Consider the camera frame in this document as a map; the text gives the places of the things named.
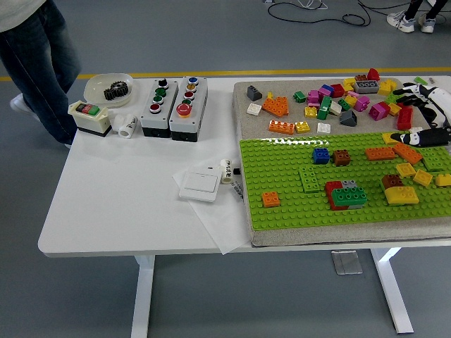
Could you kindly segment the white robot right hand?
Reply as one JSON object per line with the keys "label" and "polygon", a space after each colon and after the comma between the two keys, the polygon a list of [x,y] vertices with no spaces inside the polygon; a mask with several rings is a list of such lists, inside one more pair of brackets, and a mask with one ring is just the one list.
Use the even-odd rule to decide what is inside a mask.
{"label": "white robot right hand", "polygon": [[398,103],[416,106],[431,127],[409,134],[392,133],[390,138],[415,147],[447,146],[450,143],[450,93],[422,84],[404,83],[394,95]]}

